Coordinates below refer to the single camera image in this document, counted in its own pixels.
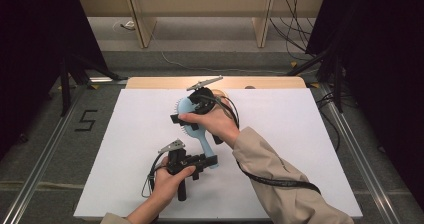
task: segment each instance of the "gray carpet floor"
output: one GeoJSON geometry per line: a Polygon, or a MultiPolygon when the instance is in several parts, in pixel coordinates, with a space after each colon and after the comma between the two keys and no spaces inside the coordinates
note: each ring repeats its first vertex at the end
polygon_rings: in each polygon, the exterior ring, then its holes
{"type": "MultiPolygon", "coordinates": [[[[280,75],[291,69],[291,66],[284,64],[290,63],[287,61],[290,60],[287,53],[166,52],[164,54],[172,62],[184,63],[184,67],[166,62],[161,52],[104,52],[104,57],[110,70],[122,76],[271,76],[280,75]],[[269,72],[253,72],[255,70],[269,70],[269,72]]],[[[95,71],[88,73],[91,76],[101,76],[95,71]]],[[[302,77],[308,83],[315,81],[313,72],[302,77]]],[[[0,163],[1,218],[7,213],[22,183],[32,171],[59,120],[61,113],[59,85],[58,82],[51,89],[51,100],[45,101],[31,127],[26,131],[29,141],[15,144],[0,163]]],[[[97,89],[87,88],[84,91],[20,223],[85,223],[74,218],[73,212],[122,88],[125,86],[104,84],[97,89]],[[79,122],[85,110],[97,110],[87,114],[89,115],[87,118],[95,120],[95,123],[91,131],[77,132],[76,129],[89,126],[89,123],[79,122]]],[[[320,88],[310,90],[315,100],[322,98],[320,88]]],[[[345,87],[344,94],[347,96],[343,98],[344,115],[393,203],[401,223],[424,223],[423,211],[399,178],[390,160],[378,150],[379,143],[361,108],[356,106],[355,100],[349,96],[348,87],[345,87]]],[[[330,119],[329,122],[323,118],[323,122],[335,146],[340,139],[337,155],[363,211],[363,219],[355,222],[383,224],[384,220],[345,140],[341,136],[337,137],[337,132],[331,125],[334,123],[334,118],[328,106],[324,106],[322,111],[330,119]]]]}

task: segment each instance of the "floor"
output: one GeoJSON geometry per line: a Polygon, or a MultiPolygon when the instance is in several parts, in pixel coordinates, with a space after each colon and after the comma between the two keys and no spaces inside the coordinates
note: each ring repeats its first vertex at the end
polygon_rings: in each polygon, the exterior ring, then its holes
{"type": "MultiPolygon", "coordinates": [[[[89,18],[99,46],[109,68],[124,76],[173,76],[173,75],[281,75],[290,71],[292,65],[301,64],[310,58],[292,44],[287,44],[273,26],[268,29],[266,46],[256,46],[255,35],[248,18],[160,18],[154,32],[154,39],[148,48],[141,49],[135,32],[122,25],[129,24],[130,18],[89,18]]],[[[283,32],[289,30],[283,24],[291,19],[273,19],[283,32]]],[[[290,30],[290,38],[304,47],[305,35],[312,30],[314,20],[301,19],[302,32],[290,30]]],[[[317,67],[305,71],[301,77],[308,84],[315,84],[317,67]]],[[[31,177],[34,166],[38,165],[44,148],[52,143],[52,133],[57,139],[48,155],[45,169],[24,210],[17,216],[19,223],[86,223],[73,217],[73,211],[82,193],[91,165],[101,144],[103,134],[113,112],[114,102],[124,85],[100,84],[89,88],[75,87],[72,95],[78,102],[65,124],[64,130],[57,130],[61,122],[61,94],[58,82],[50,92],[31,128],[25,133],[29,140],[17,143],[0,163],[0,217],[5,218],[14,200],[31,177]],[[91,131],[77,132],[87,128],[80,118],[86,110],[86,117],[95,120],[91,131]]],[[[314,98],[319,101],[331,90],[328,85],[318,88],[311,86],[314,98]]],[[[343,121],[334,112],[333,105],[322,107],[323,122],[335,147],[340,143],[337,155],[345,170],[349,184],[363,211],[364,217],[355,223],[424,223],[423,211],[415,202],[405,184],[372,133],[360,107],[349,96],[348,86],[343,90],[343,118],[352,130],[341,129],[343,121]],[[349,135],[355,137],[354,143],[349,135]],[[355,150],[362,151],[358,164],[355,150]],[[387,205],[378,203],[381,198],[389,200],[387,205]]]]}

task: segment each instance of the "person's right hand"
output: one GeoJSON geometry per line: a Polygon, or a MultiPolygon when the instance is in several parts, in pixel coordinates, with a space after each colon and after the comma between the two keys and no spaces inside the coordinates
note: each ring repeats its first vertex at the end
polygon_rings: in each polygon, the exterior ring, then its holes
{"type": "MultiPolygon", "coordinates": [[[[222,98],[222,103],[230,106],[228,100],[222,98]]],[[[231,148],[240,134],[234,120],[228,117],[224,110],[215,105],[214,109],[205,115],[197,115],[194,113],[181,113],[178,118],[190,123],[198,123],[206,128],[211,134],[218,136],[227,143],[231,148]]]]}

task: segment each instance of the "beige jacket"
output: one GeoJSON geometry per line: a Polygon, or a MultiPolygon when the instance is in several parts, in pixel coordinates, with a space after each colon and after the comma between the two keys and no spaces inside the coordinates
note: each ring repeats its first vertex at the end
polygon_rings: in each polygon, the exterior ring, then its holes
{"type": "MultiPolygon", "coordinates": [[[[252,128],[241,131],[233,155],[244,171],[268,179],[308,181],[308,178],[287,161],[252,128]]],[[[281,188],[251,181],[264,210],[275,224],[335,224],[352,223],[345,213],[328,205],[322,196],[309,189],[281,188]]],[[[129,224],[125,219],[108,213],[101,224],[129,224]]]]}

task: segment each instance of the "person's left hand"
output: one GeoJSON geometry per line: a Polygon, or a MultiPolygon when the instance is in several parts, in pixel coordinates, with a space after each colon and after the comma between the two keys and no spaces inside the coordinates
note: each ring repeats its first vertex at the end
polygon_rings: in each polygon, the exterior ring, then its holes
{"type": "Polygon", "coordinates": [[[176,175],[171,175],[166,170],[166,164],[168,163],[168,157],[162,159],[162,166],[156,171],[155,188],[151,198],[157,198],[158,201],[164,202],[168,205],[175,193],[178,191],[178,186],[186,177],[193,174],[196,170],[195,166],[189,166],[184,168],[181,172],[176,175]]]}

